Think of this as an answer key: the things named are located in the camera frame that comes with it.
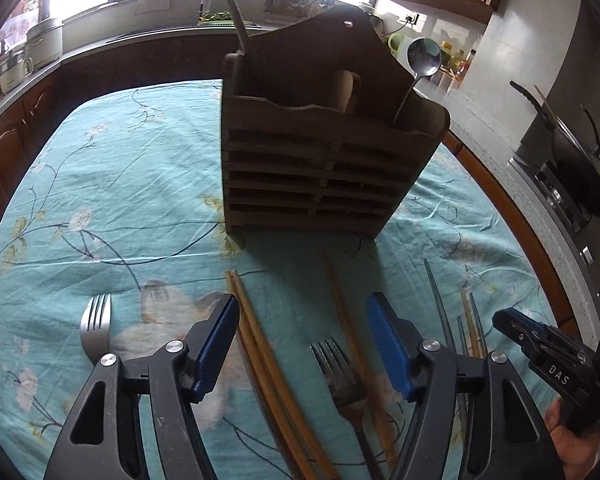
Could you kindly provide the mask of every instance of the human hand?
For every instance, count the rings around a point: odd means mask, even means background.
[[[562,399],[555,399],[544,413],[544,423],[564,465],[566,480],[583,480],[596,460],[600,442],[600,425],[596,424],[580,436],[575,436],[560,425],[561,407]]]

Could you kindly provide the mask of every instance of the knife rack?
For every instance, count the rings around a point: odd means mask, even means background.
[[[448,130],[446,108],[415,92],[390,124],[413,77],[364,12],[339,7],[252,37],[248,57],[225,58],[227,232],[259,226],[375,237]]]

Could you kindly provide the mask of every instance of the fork handle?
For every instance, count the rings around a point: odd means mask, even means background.
[[[374,452],[369,445],[369,441],[366,439],[365,432],[362,428],[355,428],[356,430],[356,438],[358,439],[358,445],[360,446],[360,450],[362,451],[362,456],[365,459],[366,469],[369,471],[369,476],[371,476],[371,480],[384,480],[384,475],[382,474],[382,470],[376,462],[376,457],[374,456]]]

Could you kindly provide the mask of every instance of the fork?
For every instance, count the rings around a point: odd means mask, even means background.
[[[330,340],[318,341],[310,347],[338,413],[353,426],[356,432],[358,445],[371,479],[384,480],[384,475],[362,429],[366,387],[360,375],[333,337]]]
[[[92,296],[80,320],[82,348],[93,364],[109,353],[111,294]]]

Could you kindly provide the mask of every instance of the kitchen countertop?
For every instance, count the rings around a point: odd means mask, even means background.
[[[261,34],[266,30],[250,28],[249,33]],[[59,66],[81,57],[141,41],[197,34],[227,33],[234,34],[235,29],[233,27],[178,28],[138,35],[127,34],[122,38],[117,36],[95,41],[62,54],[61,59],[27,76],[15,90],[0,97],[0,115],[33,85],[58,69]],[[560,232],[546,207],[542,205],[530,186],[517,176],[516,171],[509,165],[509,159],[514,152],[508,142],[506,132],[499,131],[488,116],[480,118],[470,111],[467,103],[462,102],[463,96],[459,92],[448,94],[426,80],[418,83],[416,92],[447,108],[451,116],[450,129],[452,133],[491,171],[516,203],[554,264],[570,300],[583,341],[595,348],[600,336],[600,320],[596,313],[594,300],[587,288],[586,278],[570,249],[570,240],[567,240]]]
[[[470,111],[463,101],[464,96],[457,91],[448,94],[423,79],[416,86],[416,92],[449,110],[451,132],[478,157],[520,209],[554,264],[582,340],[595,348],[600,337],[600,319],[586,277],[570,248],[572,242],[562,234],[546,206],[509,164],[514,150],[509,145],[506,132],[494,126],[488,116],[480,118]]]

